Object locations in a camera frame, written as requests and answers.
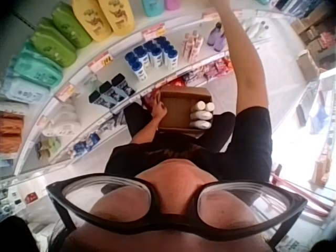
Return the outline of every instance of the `yellow bottle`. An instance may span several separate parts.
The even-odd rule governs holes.
[[[128,0],[98,0],[114,34],[123,36],[134,30],[135,23]]]
[[[78,21],[98,42],[112,34],[112,29],[96,0],[72,0],[72,9]]]

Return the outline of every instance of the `glasses frame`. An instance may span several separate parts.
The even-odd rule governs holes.
[[[62,194],[62,191],[66,186],[79,180],[97,176],[109,176],[118,179],[122,178],[140,182],[143,185],[145,185],[151,194],[151,205],[148,212],[142,218],[136,221],[116,222],[94,216],[80,209],[73,203],[69,202],[66,199],[66,197]],[[237,229],[220,229],[207,225],[204,221],[202,221],[197,212],[197,203],[201,192],[210,186],[226,183],[235,183],[235,182],[248,182],[271,188],[272,190],[275,190],[276,192],[282,194],[287,198],[287,200],[289,201],[289,207],[286,209],[286,211],[279,214],[275,218],[269,219],[263,223],[256,224],[250,227],[237,228]],[[160,197],[155,187],[151,183],[135,177],[111,175],[104,173],[88,174],[68,179],[65,181],[52,183],[48,185],[46,189],[51,201],[53,202],[56,208],[56,211],[58,212],[61,220],[63,221],[66,229],[69,232],[72,232],[77,228],[74,222],[72,221],[68,211],[72,211],[76,216],[92,225],[122,235],[135,235],[143,232],[158,231],[158,230],[176,230],[180,232],[195,234],[208,240],[220,241],[220,242],[221,241],[226,242],[229,240],[236,240],[256,235],[266,230],[269,230],[270,228],[275,227],[276,225],[279,225],[281,223],[276,233],[272,236],[272,238],[269,241],[267,241],[268,245],[272,249],[275,249],[275,246],[283,239],[286,233],[291,229],[291,227],[299,218],[304,207],[307,204],[307,200],[296,193],[288,192],[282,188],[279,188],[277,186],[265,182],[254,182],[248,180],[218,181],[208,183],[199,187],[192,195],[191,200],[188,203],[188,208],[185,215],[161,213]]]

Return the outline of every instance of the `black t-shirt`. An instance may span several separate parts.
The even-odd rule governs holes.
[[[226,152],[214,153],[178,133],[157,134],[151,143],[127,144],[113,150],[106,173],[136,176],[167,159],[187,159],[218,180],[269,180],[271,123],[268,109],[253,107],[239,113]]]

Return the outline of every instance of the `glasses lens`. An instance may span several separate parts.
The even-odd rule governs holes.
[[[62,193],[78,208],[116,222],[138,220],[151,205],[151,194],[144,184],[119,177],[85,178],[68,185]]]
[[[236,229],[263,223],[284,213],[288,199],[257,183],[225,183],[205,188],[198,198],[197,211],[206,224]]]

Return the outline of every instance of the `lavender bottle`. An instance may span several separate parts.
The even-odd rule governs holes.
[[[224,49],[225,47],[225,33],[223,33],[217,40],[214,46],[215,51],[220,52]]]
[[[214,46],[216,43],[217,38],[220,36],[220,29],[222,27],[221,23],[217,23],[216,27],[210,32],[209,38],[208,38],[208,46]]]

